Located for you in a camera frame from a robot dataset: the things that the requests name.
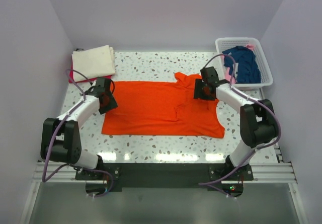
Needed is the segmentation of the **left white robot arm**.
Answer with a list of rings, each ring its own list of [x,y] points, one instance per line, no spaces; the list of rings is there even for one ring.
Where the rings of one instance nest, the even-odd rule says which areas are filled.
[[[82,149],[80,129],[94,113],[103,115],[117,108],[114,90],[111,79],[97,78],[68,111],[44,121],[40,155],[45,163],[53,161],[86,168],[93,180],[103,177],[104,167],[99,164],[99,156]]]

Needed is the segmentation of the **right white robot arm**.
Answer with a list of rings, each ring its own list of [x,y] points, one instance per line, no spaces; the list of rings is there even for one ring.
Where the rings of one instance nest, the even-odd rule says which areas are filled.
[[[220,100],[239,114],[240,143],[226,157],[224,174],[236,180],[242,174],[242,166],[249,163],[256,151],[277,140],[281,127],[268,99],[258,100],[230,85],[228,80],[220,80],[214,67],[200,70],[201,79],[195,81],[194,99]]]

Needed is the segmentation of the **orange t shirt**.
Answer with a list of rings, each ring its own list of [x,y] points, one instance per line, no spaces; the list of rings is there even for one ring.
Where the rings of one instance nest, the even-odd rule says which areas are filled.
[[[199,74],[174,74],[175,82],[117,81],[117,108],[105,114],[104,135],[177,135],[224,138],[218,100],[194,99]]]

